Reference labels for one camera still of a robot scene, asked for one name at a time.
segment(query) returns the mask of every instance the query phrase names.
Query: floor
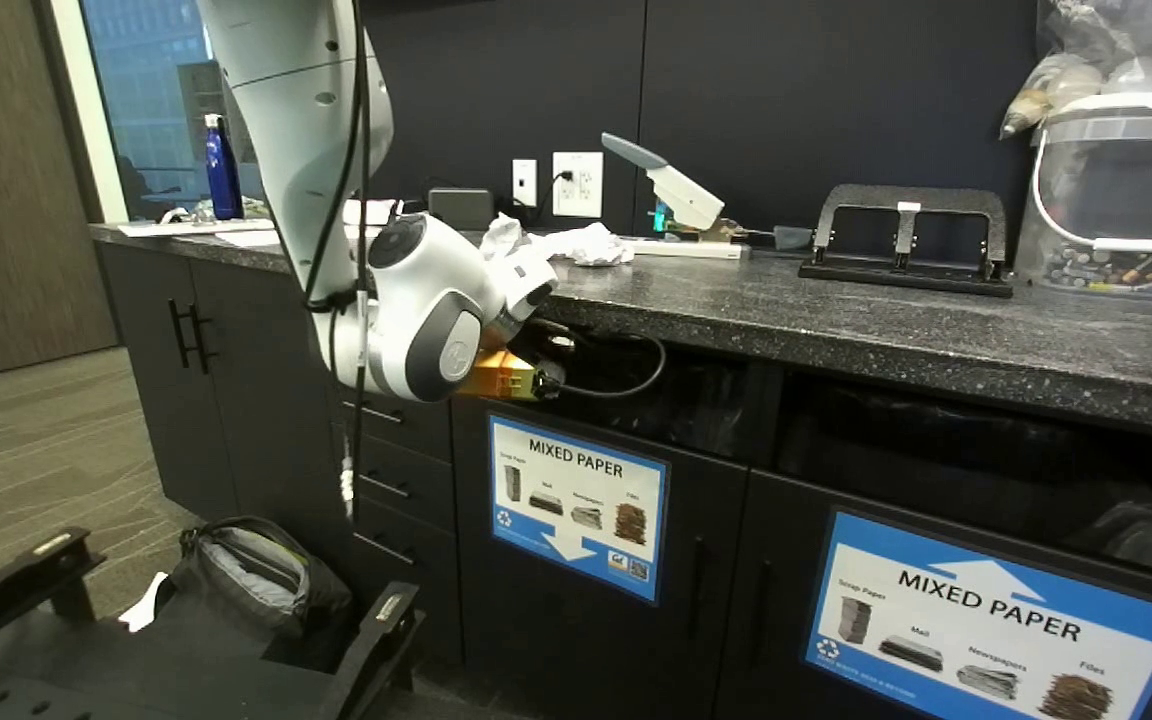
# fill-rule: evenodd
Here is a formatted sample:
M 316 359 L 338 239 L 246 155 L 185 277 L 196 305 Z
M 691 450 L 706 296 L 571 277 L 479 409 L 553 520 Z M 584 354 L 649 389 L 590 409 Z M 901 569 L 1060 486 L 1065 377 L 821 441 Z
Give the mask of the floor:
M 67 523 L 109 555 L 87 577 L 100 617 L 176 564 L 186 511 L 158 495 L 128 354 L 0 377 L 0 564 Z

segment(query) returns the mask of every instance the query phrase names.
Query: wall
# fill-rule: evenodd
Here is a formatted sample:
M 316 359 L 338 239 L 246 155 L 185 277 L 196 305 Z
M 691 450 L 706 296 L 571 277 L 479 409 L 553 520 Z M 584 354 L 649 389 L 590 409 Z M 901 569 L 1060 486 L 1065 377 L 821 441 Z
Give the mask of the wall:
M 611 130 L 744 223 L 813 223 L 845 180 L 990 188 L 1020 212 L 1028 150 L 996 124 L 1036 57 L 1028 0 L 377 0 L 367 30 L 399 116 L 379 194 L 503 197 L 509 155 Z M 643 228 L 643 180 L 607 169 L 607 222 Z
M 0 5 L 0 373 L 110 349 L 35 5 Z

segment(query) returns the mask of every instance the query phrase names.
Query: plastic container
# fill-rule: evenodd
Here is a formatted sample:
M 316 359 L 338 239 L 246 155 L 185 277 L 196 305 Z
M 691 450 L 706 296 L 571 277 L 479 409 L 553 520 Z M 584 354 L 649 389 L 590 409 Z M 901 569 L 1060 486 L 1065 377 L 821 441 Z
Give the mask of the plastic container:
M 1044 121 L 1017 277 L 1152 296 L 1152 93 L 1087 96 Z
M 240 169 L 232 159 L 223 121 L 221 111 L 205 116 L 207 130 L 207 194 L 212 194 L 212 216 L 217 222 L 240 222 L 242 216 L 242 197 L 240 197 Z

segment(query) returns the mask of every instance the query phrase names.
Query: cabinet handle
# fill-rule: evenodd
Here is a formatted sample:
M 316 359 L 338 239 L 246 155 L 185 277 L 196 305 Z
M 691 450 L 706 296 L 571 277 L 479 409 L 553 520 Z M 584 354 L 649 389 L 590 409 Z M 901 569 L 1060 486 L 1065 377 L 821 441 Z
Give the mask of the cabinet handle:
M 181 305 L 167 300 L 167 316 L 170 316 L 170 338 L 176 338 L 176 356 L 181 356 L 181 368 L 186 368 L 186 343 L 185 343 L 185 333 L 181 333 Z
M 358 482 L 379 487 L 379 492 L 386 492 L 386 495 L 394 495 L 394 500 L 410 500 L 410 492 L 403 486 L 386 486 L 377 471 L 358 471 Z
M 386 561 L 399 561 L 399 564 L 415 569 L 415 555 L 394 553 L 394 550 L 379 546 L 379 540 L 367 536 L 367 532 L 349 532 L 349 536 L 356 536 L 358 546 L 367 546 L 370 553 L 379 553 L 379 555 L 386 555 Z
M 205 320 L 205 313 L 193 305 L 193 310 L 186 310 L 193 349 L 198 354 L 205 377 L 212 377 L 212 354 L 207 354 L 207 333 L 205 333 L 205 324 L 212 324 L 212 320 Z
M 691 540 L 691 579 L 687 579 L 687 638 L 698 628 L 698 593 L 706 573 L 706 550 L 705 536 Z
M 749 665 L 764 657 L 769 638 L 769 589 L 772 589 L 772 564 L 758 561 L 758 577 L 750 579 L 750 623 L 749 623 Z
M 370 419 L 379 419 L 379 424 L 403 428 L 403 418 L 399 418 L 399 414 L 385 414 L 385 409 L 367 409 L 367 406 L 364 406 L 364 418 L 370 418 Z

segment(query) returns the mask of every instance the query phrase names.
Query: clear plastic bin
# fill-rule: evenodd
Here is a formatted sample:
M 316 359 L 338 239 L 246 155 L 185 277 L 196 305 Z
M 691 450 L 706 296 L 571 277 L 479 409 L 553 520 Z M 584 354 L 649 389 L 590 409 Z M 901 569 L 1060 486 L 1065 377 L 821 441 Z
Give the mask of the clear plastic bin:
M 1074 100 L 1038 130 L 1017 277 L 1152 296 L 1152 93 Z

